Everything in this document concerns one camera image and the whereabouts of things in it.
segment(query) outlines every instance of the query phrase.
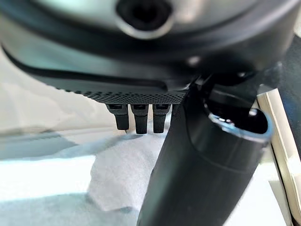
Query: white surface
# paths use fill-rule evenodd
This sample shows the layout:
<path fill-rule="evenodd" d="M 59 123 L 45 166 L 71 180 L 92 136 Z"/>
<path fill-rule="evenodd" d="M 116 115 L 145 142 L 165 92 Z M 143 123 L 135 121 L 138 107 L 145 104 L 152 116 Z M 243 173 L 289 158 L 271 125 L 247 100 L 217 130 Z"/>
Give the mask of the white surface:
<path fill-rule="evenodd" d="M 64 226 L 134 226 L 165 134 L 116 135 L 50 156 L 2 161 L 1 225 L 48 226 L 51 221 Z M 258 168 L 226 226 L 286 225 L 261 171 Z M 86 194 L 94 202 L 83 198 Z"/>

